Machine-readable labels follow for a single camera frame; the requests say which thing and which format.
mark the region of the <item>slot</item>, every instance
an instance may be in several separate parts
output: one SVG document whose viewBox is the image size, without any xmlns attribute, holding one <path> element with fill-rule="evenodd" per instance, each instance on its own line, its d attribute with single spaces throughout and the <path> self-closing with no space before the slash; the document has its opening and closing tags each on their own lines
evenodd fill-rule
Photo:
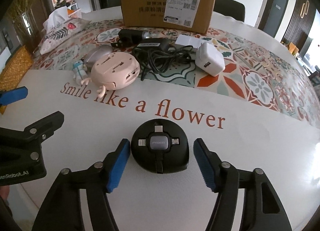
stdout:
<svg viewBox="0 0 320 231">
<path fill-rule="evenodd" d="M 204 68 L 208 67 L 211 63 L 208 61 L 205 65 Z"/>
<path fill-rule="evenodd" d="M 116 67 L 114 67 L 113 69 L 118 68 L 119 66 L 121 66 L 123 64 L 123 62 L 119 63 Z"/>
<path fill-rule="evenodd" d="M 108 61 L 108 60 L 110 60 L 111 58 L 110 57 L 108 57 L 102 64 L 104 64 L 106 61 Z"/>
</svg>

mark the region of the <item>vase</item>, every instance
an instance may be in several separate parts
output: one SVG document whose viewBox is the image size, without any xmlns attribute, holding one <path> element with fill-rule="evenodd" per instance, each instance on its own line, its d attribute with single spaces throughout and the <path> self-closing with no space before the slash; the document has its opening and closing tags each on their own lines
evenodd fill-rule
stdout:
<svg viewBox="0 0 320 231">
<path fill-rule="evenodd" d="M 13 22 L 21 45 L 25 45 L 29 53 L 33 53 L 41 41 L 41 36 L 32 10 L 19 15 Z"/>
</svg>

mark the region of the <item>flashlight lens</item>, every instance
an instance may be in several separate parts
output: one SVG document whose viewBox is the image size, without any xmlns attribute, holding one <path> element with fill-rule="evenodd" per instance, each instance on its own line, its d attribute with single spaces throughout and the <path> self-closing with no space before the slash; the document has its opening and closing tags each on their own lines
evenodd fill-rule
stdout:
<svg viewBox="0 0 320 231">
<path fill-rule="evenodd" d="M 142 39 L 146 39 L 146 38 L 150 38 L 150 32 L 148 32 L 148 31 L 144 31 L 142 33 Z"/>
</svg>

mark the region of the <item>slatted wood panel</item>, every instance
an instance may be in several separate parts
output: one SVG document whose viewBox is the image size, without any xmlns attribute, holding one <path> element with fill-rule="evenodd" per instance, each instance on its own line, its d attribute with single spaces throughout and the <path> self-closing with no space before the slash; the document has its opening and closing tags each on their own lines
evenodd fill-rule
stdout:
<svg viewBox="0 0 320 231">
<path fill-rule="evenodd" d="M 304 15 L 304 18 L 300 17 L 301 7 L 306 1 L 307 0 L 296 0 L 290 23 L 283 36 L 283 41 L 292 42 L 299 50 L 302 49 L 307 40 L 316 14 L 314 3 L 308 0 L 310 2 L 308 14 Z"/>
</svg>

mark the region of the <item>white basket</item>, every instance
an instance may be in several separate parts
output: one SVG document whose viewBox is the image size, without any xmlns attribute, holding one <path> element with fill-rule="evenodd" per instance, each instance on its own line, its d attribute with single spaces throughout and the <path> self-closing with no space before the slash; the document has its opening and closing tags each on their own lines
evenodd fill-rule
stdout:
<svg viewBox="0 0 320 231">
<path fill-rule="evenodd" d="M 72 14 L 68 15 L 69 18 L 82 18 L 81 9 L 76 10 Z"/>
</svg>

